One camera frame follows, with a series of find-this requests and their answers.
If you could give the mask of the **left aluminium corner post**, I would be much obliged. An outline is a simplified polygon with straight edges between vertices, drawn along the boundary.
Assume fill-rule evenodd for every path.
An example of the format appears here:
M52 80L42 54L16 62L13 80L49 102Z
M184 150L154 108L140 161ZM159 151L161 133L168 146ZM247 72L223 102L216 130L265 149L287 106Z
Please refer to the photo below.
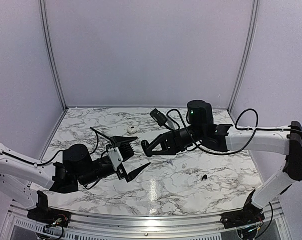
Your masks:
M43 30L43 36L44 36L44 44L45 44L45 48L46 48L46 52L47 52L47 56L48 56L49 67L50 67L51 74L53 77L53 82L54 82L54 86L56 89L59 103L61 105L62 110L64 112L66 112L68 110L68 107L67 107L66 100L64 97L62 84L60 81L58 68L56 65L55 57L54 57L54 51L53 51L50 29L49 29L46 1L39 0L38 3L39 3L41 26L42 26L42 30Z

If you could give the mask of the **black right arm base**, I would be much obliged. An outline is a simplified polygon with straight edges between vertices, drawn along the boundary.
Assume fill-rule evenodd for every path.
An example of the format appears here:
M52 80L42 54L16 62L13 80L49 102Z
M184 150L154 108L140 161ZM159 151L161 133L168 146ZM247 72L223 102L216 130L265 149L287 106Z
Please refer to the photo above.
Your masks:
M234 210L221 214L220 223L225 229L237 228L255 223L260 223L265 219L262 209L252 205L253 190L247 197L241 210Z

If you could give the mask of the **beige earbud charging case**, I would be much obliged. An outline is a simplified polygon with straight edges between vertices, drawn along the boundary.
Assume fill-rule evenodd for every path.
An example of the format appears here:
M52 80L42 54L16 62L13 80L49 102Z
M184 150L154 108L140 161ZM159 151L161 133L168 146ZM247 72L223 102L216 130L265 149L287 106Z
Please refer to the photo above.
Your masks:
M127 127L127 132L128 132L130 135L132 135L132 134L135 134L135 133L137 132L137 129L136 129L136 127L134 127L134 126L128 126L128 127Z

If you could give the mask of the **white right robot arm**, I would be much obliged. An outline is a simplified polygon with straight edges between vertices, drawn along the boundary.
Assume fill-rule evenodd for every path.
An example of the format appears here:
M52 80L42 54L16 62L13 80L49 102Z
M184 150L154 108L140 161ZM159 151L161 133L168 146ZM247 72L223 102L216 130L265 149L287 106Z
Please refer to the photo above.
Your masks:
M141 146L147 157L174 156L194 146L213 156L231 156L242 151L278 154L285 162L267 181L249 194L238 219L249 224L271 200L283 194L293 183L302 181L302 127L297 121L280 127L240 127L215 124L212 107L203 100L187 103L182 128L170 129L151 143Z

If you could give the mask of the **right aluminium corner post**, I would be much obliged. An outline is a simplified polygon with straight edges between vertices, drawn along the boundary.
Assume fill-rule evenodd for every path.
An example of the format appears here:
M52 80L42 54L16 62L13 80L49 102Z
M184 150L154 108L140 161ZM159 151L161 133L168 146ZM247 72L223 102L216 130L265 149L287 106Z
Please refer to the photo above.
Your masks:
M237 72L236 81L233 87L233 91L231 94L231 98L228 104L227 111L228 113L231 113L234 109L237 97L240 92L240 88L244 79L246 67L249 61L249 56L252 50L255 32L256 32L256 26L257 26L257 20L258 20L258 13L260 8L260 1L259 0L253 0L252 1L252 9L250 13L250 19L249 19L249 27L248 32L245 40L244 50L240 62L240 66Z

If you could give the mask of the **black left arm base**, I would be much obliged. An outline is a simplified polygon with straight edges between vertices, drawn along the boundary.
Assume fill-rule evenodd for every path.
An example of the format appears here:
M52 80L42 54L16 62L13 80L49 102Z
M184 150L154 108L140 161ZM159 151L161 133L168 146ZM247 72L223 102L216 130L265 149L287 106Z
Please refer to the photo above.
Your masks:
M37 191L36 194L37 202L33 209L28 210L27 218L50 226L60 224L64 228L68 227L71 213L50 208L47 195L41 191Z

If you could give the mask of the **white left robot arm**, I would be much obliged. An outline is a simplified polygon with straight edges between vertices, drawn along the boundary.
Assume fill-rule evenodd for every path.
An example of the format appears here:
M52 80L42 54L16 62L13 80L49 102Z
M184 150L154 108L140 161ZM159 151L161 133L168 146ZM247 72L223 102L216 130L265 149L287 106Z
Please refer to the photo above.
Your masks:
M112 137L104 157L92 160L88 148L75 144L66 150L59 150L53 158L42 162L14 152L0 143L0 191L23 205L27 210L34 209L42 222L54 218L54 211L47 206L47 196L33 191L21 183L22 180L35 183L51 192L70 194L79 186L87 187L99 183L111 175L119 180L133 181L149 164L127 173L123 163L134 156L131 142L136 137Z

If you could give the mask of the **aluminium front frame rail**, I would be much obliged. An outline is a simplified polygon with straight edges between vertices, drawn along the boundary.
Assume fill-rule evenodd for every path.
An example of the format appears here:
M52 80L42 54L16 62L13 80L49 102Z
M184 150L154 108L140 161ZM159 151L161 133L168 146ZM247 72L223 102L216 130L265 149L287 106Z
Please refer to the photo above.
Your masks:
M264 209L265 219L225 228L219 213L181 216L121 216L71 211L68 226L51 227L27 218L16 202L9 207L1 240L289 240L278 202Z

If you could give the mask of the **aluminium corner post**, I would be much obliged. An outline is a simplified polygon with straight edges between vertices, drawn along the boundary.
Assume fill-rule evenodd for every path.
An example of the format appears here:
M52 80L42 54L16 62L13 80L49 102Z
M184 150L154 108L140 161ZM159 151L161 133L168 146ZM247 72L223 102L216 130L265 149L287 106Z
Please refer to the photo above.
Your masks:
M62 84L60 81L58 68L56 65L55 57L54 57L54 51L53 51L50 29L49 29L46 1L39 0L38 3L39 3L41 26L42 26L42 30L43 30L43 36L44 36L44 44L45 44L45 48L46 48L46 52L47 52L47 56L48 56L49 67L50 67L51 74L53 77L53 82L54 82L54 86L56 89L59 103L61 105L62 110L64 112L66 112L68 110L68 107L67 107L66 100L64 97Z
M256 32L256 26L257 26L257 20L258 20L258 13L260 8L260 1L259 0L253 0L252 1L252 9L250 13L250 19L249 19L249 27L248 32L245 40L244 50L240 62L240 66L237 72L236 81L233 87L233 91L231 94L231 98L228 104L227 111L228 113L231 113L234 109L237 97L240 92L240 88L244 79L246 67L249 61L249 56L252 50L255 32Z

